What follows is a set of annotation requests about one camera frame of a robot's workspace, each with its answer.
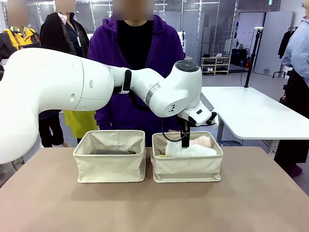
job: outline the black pants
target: black pants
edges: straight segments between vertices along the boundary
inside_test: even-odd
[[[295,70],[288,80],[285,95],[285,106],[309,118],[309,87]],[[280,140],[275,161],[286,170],[291,164],[305,163],[308,150],[309,140]]]
[[[64,139],[59,120],[59,113],[49,118],[39,120],[39,132],[43,147],[63,144]]]

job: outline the fabric storage bin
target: fabric storage bin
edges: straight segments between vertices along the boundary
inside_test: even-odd
[[[176,140],[179,139],[179,132],[166,133],[166,136],[172,140]],[[153,150],[151,154],[154,181],[157,183],[220,181],[223,151],[213,136],[208,132],[191,132],[190,140],[197,139],[200,136],[207,136],[210,138],[211,148],[217,152],[216,156],[162,158],[160,156],[165,154],[167,141],[163,134],[154,134]]]
[[[134,151],[134,155],[90,155],[94,149]],[[79,183],[139,182],[145,178],[145,133],[140,130],[95,130],[73,152]]]

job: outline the id badge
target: id badge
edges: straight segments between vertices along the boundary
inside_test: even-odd
[[[80,39],[79,39],[79,36],[77,36],[77,41],[78,41],[78,45],[81,47],[82,44],[81,44],[81,41],[80,41]]]

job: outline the yellow and black jacket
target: yellow and black jacket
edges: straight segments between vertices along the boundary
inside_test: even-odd
[[[40,46],[40,35],[34,29],[25,28],[22,33],[14,27],[7,28],[0,34],[0,60],[8,59],[19,49]]]

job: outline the purple hoodie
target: purple hoodie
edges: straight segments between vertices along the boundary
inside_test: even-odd
[[[90,41],[88,58],[103,64],[130,68],[121,54],[117,39],[117,21],[103,19]],[[184,59],[182,45],[177,31],[154,15],[153,41],[146,61],[146,68],[151,68],[167,77],[173,65]],[[138,102],[146,106],[139,97]],[[162,131],[162,119],[152,112],[137,109],[127,94],[113,95],[109,103],[97,110],[95,119],[101,130],[142,130],[146,134],[146,144],[151,145],[154,133]],[[180,129],[176,117],[167,118],[164,131]]]

